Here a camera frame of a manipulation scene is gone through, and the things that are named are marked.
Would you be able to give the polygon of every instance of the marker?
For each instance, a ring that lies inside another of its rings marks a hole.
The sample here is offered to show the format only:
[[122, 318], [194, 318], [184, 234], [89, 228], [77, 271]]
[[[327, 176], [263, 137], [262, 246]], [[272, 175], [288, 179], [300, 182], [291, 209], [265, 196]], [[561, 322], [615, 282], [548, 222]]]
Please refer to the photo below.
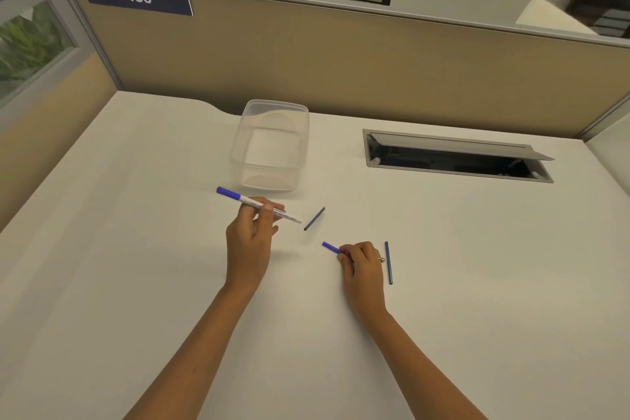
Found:
[[337, 249], [335, 246], [333, 246], [332, 244], [328, 244], [326, 241], [324, 241], [322, 244], [322, 246], [324, 246], [325, 248], [330, 249], [331, 251], [333, 251], [335, 254], [342, 254], [342, 252]]
[[[247, 204], [248, 206], [253, 206], [254, 208], [260, 209], [263, 207], [263, 203], [260, 201], [256, 201], [255, 199], [248, 198], [247, 196], [243, 196], [242, 194], [235, 193], [230, 191], [229, 189], [222, 188], [219, 186], [217, 188], [217, 193], [222, 194], [223, 196], [227, 196], [228, 198], [232, 198], [233, 200], [240, 201], [243, 204]], [[289, 216], [284, 211], [280, 211], [279, 209], [274, 208], [273, 214], [279, 216], [281, 218], [285, 218], [286, 220], [293, 221], [294, 223], [302, 224], [297, 218], [293, 216]]]
[[308, 224], [306, 225], [306, 227], [304, 228], [304, 231], [306, 231], [308, 228], [310, 228], [310, 227], [311, 227], [311, 225], [312, 225], [312, 224], [313, 224], [313, 223], [317, 220], [317, 218], [319, 218], [319, 217], [321, 216], [321, 213], [323, 213], [323, 212], [324, 212], [324, 209], [326, 209], [326, 206], [324, 206], [323, 208], [321, 208], [321, 209], [319, 210], [319, 213], [317, 213], [317, 214], [315, 215], [315, 217], [314, 217], [314, 218], [312, 218], [312, 219], [311, 219], [311, 221], [309, 221], [309, 223], [308, 223]]
[[385, 241], [385, 257], [388, 258], [388, 276], [389, 276], [389, 283], [393, 284], [394, 283], [394, 278], [392, 277], [392, 262], [389, 258], [389, 242]]

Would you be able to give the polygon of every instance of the white desk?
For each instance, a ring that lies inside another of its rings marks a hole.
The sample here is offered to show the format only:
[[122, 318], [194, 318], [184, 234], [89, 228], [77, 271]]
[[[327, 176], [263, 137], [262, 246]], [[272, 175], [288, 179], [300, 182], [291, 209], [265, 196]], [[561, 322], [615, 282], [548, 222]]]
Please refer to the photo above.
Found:
[[[0, 234], [0, 418], [120, 418], [170, 359], [224, 280], [238, 120], [119, 92]], [[363, 128], [529, 143], [555, 183], [369, 169]], [[630, 198], [582, 142], [311, 114], [273, 198], [326, 212], [282, 222], [200, 418], [411, 419], [320, 246], [366, 239], [390, 241], [390, 311], [489, 418], [627, 418]]]

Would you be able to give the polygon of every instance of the white marker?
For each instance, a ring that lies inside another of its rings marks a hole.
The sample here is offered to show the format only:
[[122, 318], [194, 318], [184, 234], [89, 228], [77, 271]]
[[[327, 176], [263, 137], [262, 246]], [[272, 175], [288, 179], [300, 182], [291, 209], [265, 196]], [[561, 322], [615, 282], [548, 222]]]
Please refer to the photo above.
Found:
[[[248, 206], [252, 206], [254, 208], [260, 209], [263, 207], [262, 202], [248, 198], [247, 196], [243, 196], [242, 194], [235, 193], [233, 191], [230, 191], [229, 189], [222, 188], [221, 186], [217, 188], [217, 193], [222, 194], [223, 196], [227, 196], [228, 198], [232, 198], [233, 200], [240, 201], [241, 203], [247, 204]], [[299, 219], [294, 218], [293, 216], [289, 216], [287, 213], [285, 213], [284, 211], [280, 211], [279, 209], [274, 208], [273, 214], [281, 218], [285, 218], [286, 220], [293, 221], [294, 223], [302, 224], [302, 221], [300, 221]]]

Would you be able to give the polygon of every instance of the person's left arm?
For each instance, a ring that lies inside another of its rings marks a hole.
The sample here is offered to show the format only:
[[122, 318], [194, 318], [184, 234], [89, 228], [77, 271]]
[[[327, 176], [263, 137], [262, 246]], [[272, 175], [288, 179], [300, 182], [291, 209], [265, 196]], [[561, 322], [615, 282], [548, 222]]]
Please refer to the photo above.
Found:
[[225, 285], [162, 372], [131, 408], [124, 420], [194, 420], [199, 415], [212, 380], [242, 313], [256, 292], [269, 265], [273, 208], [264, 198], [256, 210], [241, 205], [227, 227], [227, 274]]

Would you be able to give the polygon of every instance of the clear plastic box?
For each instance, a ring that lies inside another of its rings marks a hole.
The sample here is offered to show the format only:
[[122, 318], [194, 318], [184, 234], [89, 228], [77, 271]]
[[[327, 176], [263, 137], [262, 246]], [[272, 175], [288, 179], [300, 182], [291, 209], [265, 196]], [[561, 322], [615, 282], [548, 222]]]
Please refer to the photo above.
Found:
[[300, 183], [309, 147], [309, 110], [250, 100], [232, 144], [232, 171], [244, 186], [289, 191]]

